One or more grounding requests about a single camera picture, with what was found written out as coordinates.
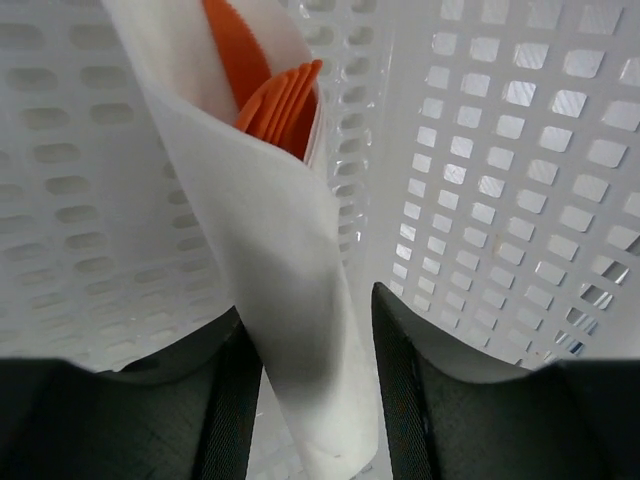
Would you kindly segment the orange plastic fork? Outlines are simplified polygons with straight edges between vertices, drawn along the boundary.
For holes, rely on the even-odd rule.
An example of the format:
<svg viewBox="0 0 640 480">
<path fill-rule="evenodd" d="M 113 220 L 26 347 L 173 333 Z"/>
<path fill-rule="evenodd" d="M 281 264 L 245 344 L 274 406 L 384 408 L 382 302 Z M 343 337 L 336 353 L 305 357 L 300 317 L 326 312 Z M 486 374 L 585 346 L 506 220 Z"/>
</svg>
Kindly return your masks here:
<svg viewBox="0 0 640 480">
<path fill-rule="evenodd" d="M 239 109 L 235 128 L 303 160 L 318 108 L 315 84 L 322 67 L 317 59 L 277 75 L 266 66 L 245 77 L 234 74 L 232 93 Z"/>
</svg>

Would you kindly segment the orange plastic knife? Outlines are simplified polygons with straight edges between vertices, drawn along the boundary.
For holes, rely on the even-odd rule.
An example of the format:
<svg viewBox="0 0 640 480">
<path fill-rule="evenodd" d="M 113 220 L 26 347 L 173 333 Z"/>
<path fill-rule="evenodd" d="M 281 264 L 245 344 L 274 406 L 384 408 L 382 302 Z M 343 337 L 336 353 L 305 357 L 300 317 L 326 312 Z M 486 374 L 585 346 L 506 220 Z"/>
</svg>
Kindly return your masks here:
<svg viewBox="0 0 640 480">
<path fill-rule="evenodd" d="M 206 19 L 231 87 L 241 110 L 271 78 L 264 52 L 239 12 L 226 0 L 204 0 Z"/>
</svg>

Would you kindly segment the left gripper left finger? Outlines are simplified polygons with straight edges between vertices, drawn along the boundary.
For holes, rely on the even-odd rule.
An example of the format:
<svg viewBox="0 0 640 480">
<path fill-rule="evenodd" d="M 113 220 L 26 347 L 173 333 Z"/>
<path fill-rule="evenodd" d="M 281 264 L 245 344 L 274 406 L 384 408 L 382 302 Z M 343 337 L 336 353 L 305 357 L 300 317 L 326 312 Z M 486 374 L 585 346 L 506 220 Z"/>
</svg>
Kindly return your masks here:
<svg viewBox="0 0 640 480">
<path fill-rule="evenodd" d="M 118 372 L 1 363 L 5 479 L 242 479 L 262 364 L 225 314 Z"/>
</svg>

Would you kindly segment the white paper napkin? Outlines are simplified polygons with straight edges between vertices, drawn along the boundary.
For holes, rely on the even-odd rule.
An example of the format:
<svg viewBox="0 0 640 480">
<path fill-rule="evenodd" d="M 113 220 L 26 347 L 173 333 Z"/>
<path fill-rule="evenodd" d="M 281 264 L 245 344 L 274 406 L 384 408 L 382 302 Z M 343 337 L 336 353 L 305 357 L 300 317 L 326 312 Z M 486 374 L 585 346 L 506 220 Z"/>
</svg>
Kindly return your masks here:
<svg viewBox="0 0 640 480">
<path fill-rule="evenodd" d="M 307 475 L 355 476 L 378 449 L 377 382 L 339 250 L 323 111 L 303 158 L 255 139 L 234 125 L 201 2 L 105 9 Z"/>
</svg>

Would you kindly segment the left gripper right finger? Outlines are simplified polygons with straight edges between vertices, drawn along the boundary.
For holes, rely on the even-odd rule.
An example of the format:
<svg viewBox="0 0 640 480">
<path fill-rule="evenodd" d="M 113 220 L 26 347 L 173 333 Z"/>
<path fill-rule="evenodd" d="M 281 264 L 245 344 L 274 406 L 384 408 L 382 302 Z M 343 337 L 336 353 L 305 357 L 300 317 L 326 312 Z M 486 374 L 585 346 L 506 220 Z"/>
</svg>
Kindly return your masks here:
<svg viewBox="0 0 640 480">
<path fill-rule="evenodd" d="M 396 479 L 635 479 L 639 363 L 494 358 L 407 307 L 387 286 L 371 314 Z"/>
</svg>

